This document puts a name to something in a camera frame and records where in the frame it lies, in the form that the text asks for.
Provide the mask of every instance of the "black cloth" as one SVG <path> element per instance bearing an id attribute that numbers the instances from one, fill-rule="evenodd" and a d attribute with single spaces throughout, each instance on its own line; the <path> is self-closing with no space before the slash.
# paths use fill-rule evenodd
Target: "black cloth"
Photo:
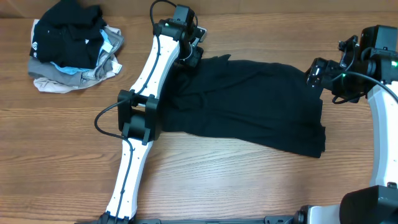
<path id="1" fill-rule="evenodd" d="M 160 98 L 163 131 L 238 138 L 305 156 L 325 150 L 321 88 L 279 63 L 203 59 L 178 68 Z"/>
<path id="2" fill-rule="evenodd" d="M 36 24 L 30 56 L 60 67 L 95 68 L 105 25 L 99 6 L 83 9 L 76 0 L 61 0 Z"/>

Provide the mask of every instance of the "black garment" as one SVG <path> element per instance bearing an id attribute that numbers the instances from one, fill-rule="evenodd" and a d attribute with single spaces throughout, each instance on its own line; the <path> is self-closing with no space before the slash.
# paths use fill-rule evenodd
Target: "black garment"
<path id="1" fill-rule="evenodd" d="M 61 0 L 36 24 L 30 56 L 60 67 L 95 68 L 105 25 L 99 6 L 83 9 L 76 0 Z"/>
<path id="2" fill-rule="evenodd" d="M 320 157 L 322 89 L 304 73 L 279 63 L 203 59 L 194 70 L 178 68 L 164 85 L 163 131 L 238 138 L 297 154 Z"/>

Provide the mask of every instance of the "white logo on black cloth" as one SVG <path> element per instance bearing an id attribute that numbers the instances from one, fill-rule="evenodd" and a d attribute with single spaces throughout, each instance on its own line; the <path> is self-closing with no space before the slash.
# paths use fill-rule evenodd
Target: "white logo on black cloth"
<path id="1" fill-rule="evenodd" d="M 37 42 L 33 42 L 32 48 L 35 49 L 35 50 L 37 50 Z"/>

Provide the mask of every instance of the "pile of clothes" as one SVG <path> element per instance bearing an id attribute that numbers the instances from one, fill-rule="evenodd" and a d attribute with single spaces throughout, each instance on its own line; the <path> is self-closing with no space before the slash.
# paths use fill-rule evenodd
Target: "pile of clothes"
<path id="1" fill-rule="evenodd" d="M 34 21 L 30 41 L 28 74 L 39 91 L 88 88 L 122 67 L 114 54 L 124 38 L 106 24 L 99 6 L 83 9 L 76 0 L 61 0 Z"/>

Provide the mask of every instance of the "gray cloth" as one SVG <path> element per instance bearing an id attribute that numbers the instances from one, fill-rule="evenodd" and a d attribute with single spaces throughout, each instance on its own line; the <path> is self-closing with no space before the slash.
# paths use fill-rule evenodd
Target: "gray cloth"
<path id="1" fill-rule="evenodd" d="M 105 69 L 106 70 L 106 68 L 103 68 L 104 62 L 109 60 L 109 58 L 111 58 L 114 55 L 114 53 L 117 50 L 119 50 L 120 46 L 122 46 L 122 44 L 124 42 L 124 37 L 122 37 L 119 34 L 119 32 L 114 33 L 107 27 L 104 28 L 104 31 L 108 35 L 108 40 L 111 43 L 111 45 L 113 46 L 113 48 L 109 53 L 107 53 L 105 50 L 101 51 L 101 53 L 99 55 L 98 66 L 95 69 Z M 86 80 L 100 80 L 101 78 L 103 78 L 103 76 L 104 76 L 104 73 L 102 73 L 102 72 L 100 72 L 100 73 L 94 72 L 93 73 L 92 70 L 90 70 L 88 72 L 83 72 L 81 74 L 81 77 Z"/>
<path id="2" fill-rule="evenodd" d="M 94 70 L 90 70 L 88 73 L 92 73 L 94 77 L 100 77 L 96 80 L 102 79 L 106 72 L 112 70 L 111 60 L 114 56 L 108 57 L 106 61 L 101 65 L 97 66 Z M 28 63 L 28 74 L 34 79 L 38 78 L 48 78 L 67 86 L 80 86 L 84 84 L 87 80 L 82 78 L 83 72 L 76 72 L 74 75 L 68 75 L 66 73 L 60 72 L 51 63 L 41 63 L 38 59 L 30 57 Z"/>

